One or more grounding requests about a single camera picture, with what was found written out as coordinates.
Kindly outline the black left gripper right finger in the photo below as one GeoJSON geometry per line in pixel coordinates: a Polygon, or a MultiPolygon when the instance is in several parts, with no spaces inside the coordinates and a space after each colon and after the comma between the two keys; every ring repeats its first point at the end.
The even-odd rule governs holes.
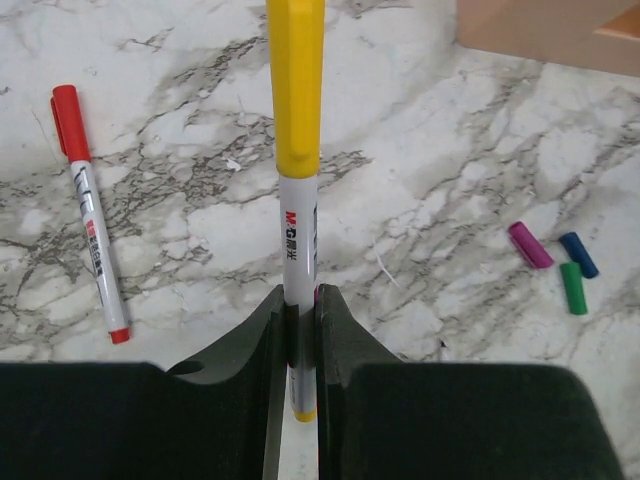
{"type": "Polygon", "coordinates": [[[319,289],[315,318],[323,479],[620,479],[595,404],[544,364],[409,363],[319,289]]]}

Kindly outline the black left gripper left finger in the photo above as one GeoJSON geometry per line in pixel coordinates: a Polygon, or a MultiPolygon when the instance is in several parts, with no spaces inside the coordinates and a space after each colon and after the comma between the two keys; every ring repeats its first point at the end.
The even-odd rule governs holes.
{"type": "Polygon", "coordinates": [[[274,479],[286,361],[283,293],[168,370],[5,363],[5,479],[274,479]]]}

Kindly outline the red-tipped white pen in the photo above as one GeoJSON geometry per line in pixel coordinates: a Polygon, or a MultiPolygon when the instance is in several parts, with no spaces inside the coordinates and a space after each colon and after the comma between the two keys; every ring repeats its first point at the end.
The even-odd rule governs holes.
{"type": "Polygon", "coordinates": [[[105,324],[113,344],[125,343],[130,339],[131,331],[125,319],[113,268],[109,236],[92,164],[86,160],[76,160],[70,163],[70,168],[105,324]]]}

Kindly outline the blue pen cap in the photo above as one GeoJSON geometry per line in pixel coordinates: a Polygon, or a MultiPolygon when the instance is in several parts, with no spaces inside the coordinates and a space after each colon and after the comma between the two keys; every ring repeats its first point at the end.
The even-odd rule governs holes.
{"type": "Polygon", "coordinates": [[[563,234],[559,242],[571,260],[579,265],[584,278],[593,279],[599,275],[598,268],[576,232],[563,234]]]}

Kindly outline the red pen cap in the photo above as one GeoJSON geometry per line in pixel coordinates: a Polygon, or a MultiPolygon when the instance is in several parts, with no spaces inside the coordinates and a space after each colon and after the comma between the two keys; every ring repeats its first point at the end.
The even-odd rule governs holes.
{"type": "Polygon", "coordinates": [[[60,85],[52,90],[50,106],[62,153],[69,162],[90,161],[77,90],[73,85],[60,85]]]}

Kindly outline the yellow pen cap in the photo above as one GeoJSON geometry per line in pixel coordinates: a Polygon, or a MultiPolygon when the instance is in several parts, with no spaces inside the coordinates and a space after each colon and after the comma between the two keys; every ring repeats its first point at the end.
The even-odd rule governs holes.
{"type": "Polygon", "coordinates": [[[320,164],[325,3],[272,0],[266,6],[277,169],[308,178],[320,164]]]}

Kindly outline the orange-tipped white pen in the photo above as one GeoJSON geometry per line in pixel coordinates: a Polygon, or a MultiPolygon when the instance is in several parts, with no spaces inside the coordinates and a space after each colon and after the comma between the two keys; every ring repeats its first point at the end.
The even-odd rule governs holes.
{"type": "Polygon", "coordinates": [[[285,338],[295,418],[316,416],[317,178],[279,178],[285,338]]]}

